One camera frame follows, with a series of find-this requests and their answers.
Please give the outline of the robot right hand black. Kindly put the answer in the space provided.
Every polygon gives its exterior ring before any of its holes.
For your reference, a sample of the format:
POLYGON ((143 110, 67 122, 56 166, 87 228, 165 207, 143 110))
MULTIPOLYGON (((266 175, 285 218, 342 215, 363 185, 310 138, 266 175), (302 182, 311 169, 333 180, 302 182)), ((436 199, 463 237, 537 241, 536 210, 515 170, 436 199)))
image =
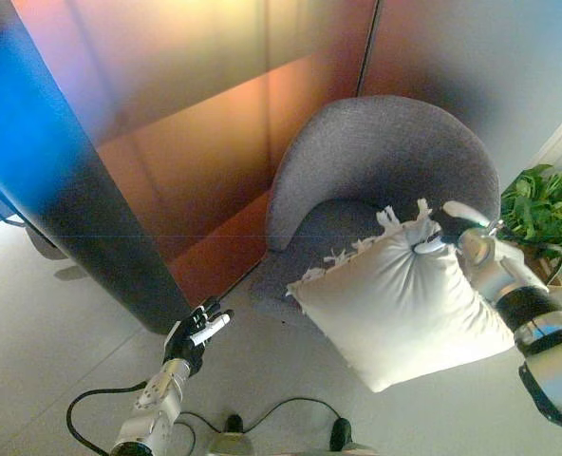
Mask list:
POLYGON ((416 244, 416 254, 432 254, 442 250, 446 245, 457 244, 462 233, 471 228, 485 228, 490 220, 479 210, 459 201, 448 200, 430 217, 437 225, 432 235, 416 244))

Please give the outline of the robot left hand black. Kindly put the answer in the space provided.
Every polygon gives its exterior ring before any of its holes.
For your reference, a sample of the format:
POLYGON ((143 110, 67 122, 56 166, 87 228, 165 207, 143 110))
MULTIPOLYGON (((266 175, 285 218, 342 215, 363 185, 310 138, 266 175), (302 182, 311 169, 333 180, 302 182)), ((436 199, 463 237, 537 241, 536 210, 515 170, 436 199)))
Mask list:
POLYGON ((189 376, 196 375, 202 367, 206 344, 233 318, 233 310, 222 311, 220 300, 210 296, 175 323, 164 342, 162 364, 183 360, 189 368, 189 376))

